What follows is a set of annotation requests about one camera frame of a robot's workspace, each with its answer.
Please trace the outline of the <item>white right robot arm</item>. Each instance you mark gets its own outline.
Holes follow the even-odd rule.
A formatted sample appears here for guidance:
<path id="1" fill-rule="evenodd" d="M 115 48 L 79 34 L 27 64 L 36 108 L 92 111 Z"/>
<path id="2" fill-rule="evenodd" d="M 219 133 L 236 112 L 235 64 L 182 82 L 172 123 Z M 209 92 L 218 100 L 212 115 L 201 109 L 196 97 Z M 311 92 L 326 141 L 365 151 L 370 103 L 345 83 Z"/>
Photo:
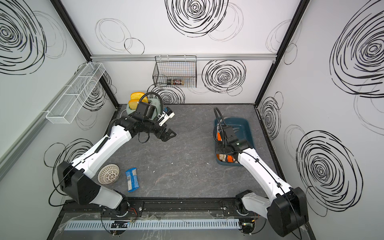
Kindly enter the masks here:
<path id="1" fill-rule="evenodd" d="M 239 212 L 254 212 L 268 220 L 272 229 L 281 237 L 294 232 L 309 221 L 305 192 L 281 179 L 259 156 L 256 149 L 245 139 L 238 139 L 233 127 L 220 125 L 214 128 L 213 136 L 220 154 L 232 156 L 248 170 L 264 190 L 266 197 L 253 192 L 243 192 Z"/>

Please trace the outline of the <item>wooden handle sickle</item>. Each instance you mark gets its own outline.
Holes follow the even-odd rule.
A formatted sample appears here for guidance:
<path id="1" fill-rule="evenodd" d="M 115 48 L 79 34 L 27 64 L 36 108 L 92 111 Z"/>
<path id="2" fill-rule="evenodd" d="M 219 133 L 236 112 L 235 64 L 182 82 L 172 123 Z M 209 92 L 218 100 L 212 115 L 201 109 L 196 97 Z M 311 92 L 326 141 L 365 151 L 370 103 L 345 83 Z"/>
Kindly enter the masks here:
<path id="1" fill-rule="evenodd" d="M 219 154 L 221 162 L 227 162 L 227 155 Z"/>

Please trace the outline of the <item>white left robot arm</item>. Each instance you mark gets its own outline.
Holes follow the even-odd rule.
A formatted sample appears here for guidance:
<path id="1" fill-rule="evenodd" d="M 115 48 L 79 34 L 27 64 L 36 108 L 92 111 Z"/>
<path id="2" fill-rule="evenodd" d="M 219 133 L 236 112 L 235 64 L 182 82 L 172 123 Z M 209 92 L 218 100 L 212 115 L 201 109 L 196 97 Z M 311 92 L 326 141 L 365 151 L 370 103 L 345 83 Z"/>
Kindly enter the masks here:
<path id="1" fill-rule="evenodd" d="M 70 163 L 60 163 L 57 167 L 60 189 L 80 205 L 101 205 L 124 215 L 129 210 L 125 196 L 99 185 L 92 178 L 115 151 L 136 135 L 153 134 L 163 142 L 176 136 L 166 125 L 166 121 L 175 113 L 165 107 L 152 120 L 150 114 L 153 108 L 153 105 L 140 102 L 138 108 L 128 116 L 112 120 L 107 134 L 87 152 Z"/>

